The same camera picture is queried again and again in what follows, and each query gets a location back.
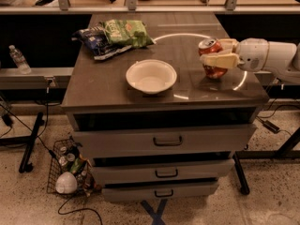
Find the green chip bag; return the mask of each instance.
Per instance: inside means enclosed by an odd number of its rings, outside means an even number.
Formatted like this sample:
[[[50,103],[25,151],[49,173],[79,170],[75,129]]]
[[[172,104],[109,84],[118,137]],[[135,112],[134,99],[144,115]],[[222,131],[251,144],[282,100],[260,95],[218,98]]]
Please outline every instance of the green chip bag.
[[[142,21],[108,20],[103,25],[110,44],[132,45],[133,48],[155,44],[155,41],[148,36]]]

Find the concrete floor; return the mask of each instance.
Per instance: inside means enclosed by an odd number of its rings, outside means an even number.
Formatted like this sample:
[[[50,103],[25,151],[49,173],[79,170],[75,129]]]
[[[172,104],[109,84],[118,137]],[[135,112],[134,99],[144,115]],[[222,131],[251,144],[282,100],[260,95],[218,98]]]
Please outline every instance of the concrete floor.
[[[277,105],[275,103],[271,111],[261,112],[260,115],[271,114]],[[32,104],[13,104],[11,111],[30,128],[35,123],[37,112],[46,114],[44,106]],[[16,118],[13,120],[13,129],[6,137],[30,134],[28,128]],[[299,128],[300,112],[294,107],[284,107],[283,111],[277,111],[269,120],[282,130],[293,133]],[[2,120],[0,123],[0,134],[3,134],[8,128],[2,124]],[[255,124],[258,129],[249,142],[249,150],[277,149],[290,136],[286,131],[273,134],[257,120]],[[52,149],[56,141],[68,139],[71,131],[72,128],[61,108],[51,106],[48,126],[41,135],[44,144]],[[0,224],[100,224],[97,214],[88,210],[59,215],[58,209],[67,198],[47,193],[50,155],[37,140],[30,158],[34,170],[19,173],[23,151],[23,147],[0,148]],[[90,197],[79,196],[71,199],[61,212],[92,208],[97,210],[105,225],[300,224],[299,160],[242,160],[241,162],[250,186],[250,194],[247,196],[240,193],[240,183],[233,168],[228,176],[219,179],[216,193],[208,197],[110,203],[105,202],[100,193],[92,193]]]

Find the red can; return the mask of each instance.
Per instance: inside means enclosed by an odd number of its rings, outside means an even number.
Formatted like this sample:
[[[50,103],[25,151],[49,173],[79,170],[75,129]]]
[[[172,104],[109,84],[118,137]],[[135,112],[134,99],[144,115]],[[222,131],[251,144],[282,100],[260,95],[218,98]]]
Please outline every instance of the red can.
[[[202,40],[198,45],[199,56],[209,53],[218,53],[222,51],[222,45],[216,38],[210,37]],[[210,79],[219,79],[222,77],[228,69],[222,67],[211,67],[203,64],[205,74]]]

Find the blue tape mark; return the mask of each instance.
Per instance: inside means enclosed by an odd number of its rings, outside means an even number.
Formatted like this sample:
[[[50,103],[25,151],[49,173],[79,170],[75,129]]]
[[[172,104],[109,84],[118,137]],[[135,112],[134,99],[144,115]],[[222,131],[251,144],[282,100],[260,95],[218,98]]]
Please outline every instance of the blue tape mark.
[[[141,205],[146,210],[146,212],[153,219],[152,225],[165,225],[164,221],[161,219],[163,210],[167,204],[167,199],[163,199],[160,201],[157,212],[155,213],[154,209],[149,205],[147,201],[142,201]]]

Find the black metal stand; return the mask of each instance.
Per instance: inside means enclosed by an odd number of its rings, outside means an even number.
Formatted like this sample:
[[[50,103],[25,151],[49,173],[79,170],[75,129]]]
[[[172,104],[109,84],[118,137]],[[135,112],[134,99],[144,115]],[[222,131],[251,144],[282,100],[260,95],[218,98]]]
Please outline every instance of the black metal stand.
[[[250,193],[247,179],[245,177],[240,159],[297,159],[300,158],[300,151],[293,151],[300,142],[300,128],[277,150],[277,151],[237,151],[233,155],[235,169],[241,183],[241,193]]]
[[[13,145],[13,144],[26,144],[26,149],[24,155],[22,157],[22,162],[20,165],[19,173],[24,172],[31,172],[33,170],[32,163],[28,164],[28,160],[30,158],[31,152],[34,148],[36,138],[38,137],[38,129],[40,126],[43,125],[43,113],[39,112],[37,114],[37,120],[32,129],[31,135],[29,136],[22,136],[22,137],[15,137],[15,138],[4,138],[0,139],[1,146]]]

